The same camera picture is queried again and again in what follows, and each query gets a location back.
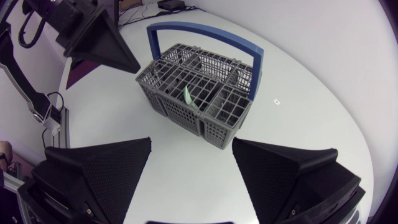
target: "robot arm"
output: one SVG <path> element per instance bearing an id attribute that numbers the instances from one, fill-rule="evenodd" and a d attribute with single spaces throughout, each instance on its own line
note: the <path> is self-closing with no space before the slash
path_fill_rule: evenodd
<path id="1" fill-rule="evenodd" d="M 6 19 L 16 2 L 5 0 L 0 3 L 0 67 L 25 98 L 36 120 L 54 134 L 59 129 L 61 111 L 51 105 L 45 94 L 35 91 L 13 55 L 11 26 Z M 131 73 L 140 69 L 105 8 L 97 6 L 96 1 L 25 0 L 22 8 L 24 14 L 37 12 L 59 32 L 56 41 L 65 48 L 64 56 L 91 60 Z"/>

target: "metal frame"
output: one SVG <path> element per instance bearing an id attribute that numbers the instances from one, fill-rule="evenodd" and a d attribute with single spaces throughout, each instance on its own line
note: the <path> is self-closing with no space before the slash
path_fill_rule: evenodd
<path id="1" fill-rule="evenodd" d="M 59 132 L 52 134 L 52 146 L 62 149 L 70 148 L 69 140 L 69 110 L 65 107 L 61 111 L 61 122 Z"/>
<path id="2" fill-rule="evenodd" d="M 6 173 L 4 171 L 0 173 L 0 180 L 3 180 L 5 189 L 7 189 L 17 195 L 17 201 L 18 201 L 18 206 L 19 206 L 19 211 L 21 213 L 22 221 L 25 224 L 31 224 L 27 205 L 18 193 L 18 188 L 20 186 L 22 186 L 25 182 L 9 175 L 8 173 Z"/>

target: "green object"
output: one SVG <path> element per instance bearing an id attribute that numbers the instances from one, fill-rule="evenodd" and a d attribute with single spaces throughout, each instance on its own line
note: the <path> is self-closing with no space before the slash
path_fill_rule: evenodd
<path id="1" fill-rule="evenodd" d="M 187 86 L 185 86 L 185 88 L 184 88 L 184 100 L 185 100 L 186 104 L 190 105 L 191 107 L 193 107 L 195 109 L 198 109 L 198 106 L 191 99 L 191 95 L 189 94 Z"/>

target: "white wall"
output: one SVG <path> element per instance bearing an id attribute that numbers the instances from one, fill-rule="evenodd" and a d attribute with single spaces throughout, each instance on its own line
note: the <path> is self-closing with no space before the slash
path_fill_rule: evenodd
<path id="1" fill-rule="evenodd" d="M 32 86 L 42 93 L 58 91 L 64 64 L 49 44 L 46 35 L 31 49 L 19 46 L 17 35 L 25 15 L 22 13 L 22 1 L 19 1 L 8 18 L 11 24 L 14 57 Z M 36 32 L 39 20 L 32 16 L 28 23 L 26 41 L 30 41 Z M 14 150 L 30 163 L 38 161 L 37 156 L 30 156 L 24 149 L 44 157 L 42 145 L 43 126 L 40 125 L 28 110 L 27 103 L 12 85 L 6 73 L 0 70 L 0 139 L 17 142 Z"/>
<path id="2" fill-rule="evenodd" d="M 370 216 L 374 215 L 398 163 L 398 46 L 379 2 L 187 3 L 241 25 L 280 47 L 341 101 L 362 130 L 371 153 L 374 197 Z"/>

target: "blue handle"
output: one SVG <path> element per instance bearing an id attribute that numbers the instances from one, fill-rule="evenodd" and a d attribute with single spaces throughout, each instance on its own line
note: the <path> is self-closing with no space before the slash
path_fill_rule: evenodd
<path id="1" fill-rule="evenodd" d="M 236 47 L 237 49 L 253 56 L 253 70 L 250 83 L 251 87 L 248 98 L 250 100 L 254 100 L 259 85 L 259 80 L 261 79 L 262 58 L 264 56 L 264 50 L 262 48 L 250 41 L 243 39 L 242 37 L 214 27 L 191 22 L 158 22 L 147 27 L 150 50 L 152 51 L 154 60 L 160 59 L 160 47 L 159 40 L 157 38 L 157 30 L 165 29 L 189 31 L 206 35 L 232 45 L 233 47 Z"/>

